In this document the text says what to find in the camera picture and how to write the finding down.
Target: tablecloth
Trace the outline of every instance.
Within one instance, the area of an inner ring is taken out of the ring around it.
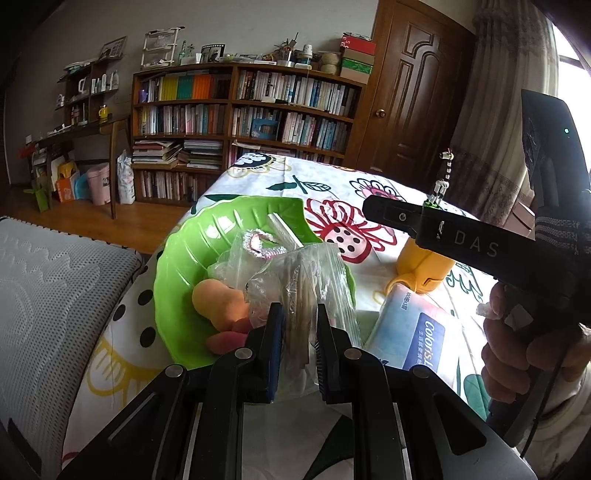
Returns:
[[[372,325],[385,298],[384,288],[395,275],[395,260],[408,238],[406,233],[363,217],[362,203],[372,194],[418,205],[426,198],[422,192],[360,171],[291,157],[247,154],[220,176],[172,232],[204,207],[223,199],[239,195],[301,198],[312,230],[338,244],[356,281],[358,319],[363,320],[362,325]],[[443,206],[463,213],[453,206]],[[154,322],[152,287],[163,248],[152,256],[126,292],[95,347],[70,416],[64,466],[162,369],[173,363]],[[430,301],[461,323],[463,341],[458,342],[454,389],[482,417],[486,416],[488,396],[480,377],[480,351],[486,340],[483,318],[475,315],[475,308],[487,301],[494,283],[492,277],[456,263],[440,287],[428,295]],[[368,334],[362,331],[362,337]],[[338,412],[322,403],[318,393],[269,406],[246,406],[243,478],[301,480],[339,418]],[[352,461],[338,463],[317,478],[353,478]]]

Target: photo frame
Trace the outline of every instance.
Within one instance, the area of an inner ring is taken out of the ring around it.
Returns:
[[[123,55],[125,40],[127,40],[127,35],[105,43],[100,50],[99,60],[117,59]]]
[[[223,57],[223,51],[226,48],[225,43],[212,43],[201,47],[201,63],[211,63],[219,61]]]

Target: orange sponge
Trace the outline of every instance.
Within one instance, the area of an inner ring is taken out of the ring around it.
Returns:
[[[218,332],[232,330],[235,321],[248,317],[248,303],[242,292],[213,278],[195,285],[192,301],[195,310],[209,319]]]

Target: wooden floor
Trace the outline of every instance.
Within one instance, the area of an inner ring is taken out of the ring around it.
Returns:
[[[124,245],[146,254],[156,250],[187,211],[186,207],[153,203],[117,204],[117,219],[112,220],[108,204],[97,207],[89,200],[54,201],[51,210],[41,213],[35,197],[23,193],[22,188],[12,187],[3,197],[0,216],[8,215],[61,232]]]

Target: finger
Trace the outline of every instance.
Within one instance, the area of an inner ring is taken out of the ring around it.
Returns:
[[[482,349],[482,359],[490,376],[507,390],[523,395],[530,389],[531,381],[527,372],[501,362],[488,344]]]
[[[589,362],[585,363],[584,365],[580,365],[578,367],[563,368],[561,370],[562,378],[564,378],[567,382],[577,381],[579,378],[581,378],[581,375],[583,375],[583,372],[587,368],[588,363]]]
[[[584,369],[591,361],[591,329],[579,324],[569,340],[573,346],[569,349],[563,366]]]
[[[486,340],[496,357],[506,365],[527,370],[530,364],[526,357],[525,345],[502,320],[484,320]]]
[[[527,359],[531,365],[546,371],[554,369],[566,345],[572,345],[562,363],[582,371],[591,358],[589,329],[582,325],[547,333],[534,339],[527,347]]]
[[[493,400],[501,401],[503,403],[513,403],[515,401],[515,392],[506,389],[492,378],[486,367],[482,369],[481,375],[482,381],[484,382],[484,388],[486,388],[486,392]]]
[[[491,289],[491,295],[488,300],[492,311],[497,315],[503,315],[505,312],[505,286],[498,282]]]

